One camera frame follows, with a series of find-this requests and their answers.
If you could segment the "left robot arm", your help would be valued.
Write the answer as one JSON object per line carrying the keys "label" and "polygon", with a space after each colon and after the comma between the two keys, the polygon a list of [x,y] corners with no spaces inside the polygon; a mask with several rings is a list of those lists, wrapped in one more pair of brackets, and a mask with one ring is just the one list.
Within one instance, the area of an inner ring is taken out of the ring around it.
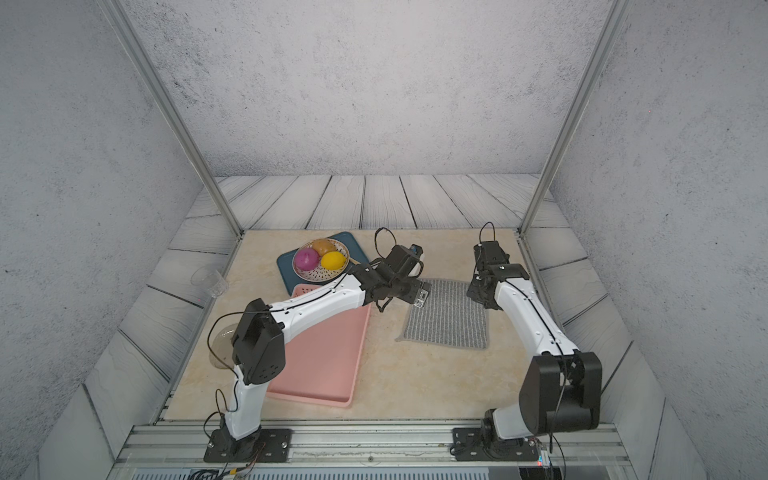
{"label": "left robot arm", "polygon": [[394,299],[420,307],[430,286],[419,279],[423,248],[396,244],[385,257],[352,265],[340,278],[300,297],[267,304],[250,302],[240,313],[233,339],[234,409],[221,412],[208,435],[206,463],[248,462],[257,458],[262,409],[268,386],[286,366],[286,345],[333,316],[368,304],[382,311]]}

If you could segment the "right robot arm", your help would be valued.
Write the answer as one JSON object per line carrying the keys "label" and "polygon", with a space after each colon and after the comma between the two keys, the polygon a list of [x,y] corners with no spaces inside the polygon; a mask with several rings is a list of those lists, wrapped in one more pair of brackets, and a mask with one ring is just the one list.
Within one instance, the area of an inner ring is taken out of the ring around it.
{"label": "right robot arm", "polygon": [[512,264],[499,242],[473,247],[467,296],[511,320],[530,357],[518,400],[490,409],[480,427],[456,428],[458,461],[537,461],[541,435],[593,430],[600,424],[602,364],[567,338],[537,295],[527,270]]}

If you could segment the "grey striped dishcloth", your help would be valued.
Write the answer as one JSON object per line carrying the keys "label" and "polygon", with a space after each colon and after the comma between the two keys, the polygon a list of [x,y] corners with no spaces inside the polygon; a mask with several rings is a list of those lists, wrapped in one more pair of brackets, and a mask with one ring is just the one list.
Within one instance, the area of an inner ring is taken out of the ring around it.
{"label": "grey striped dishcloth", "polygon": [[428,279],[430,292],[421,307],[408,312],[399,341],[459,349],[488,348],[488,312],[467,296],[468,282]]}

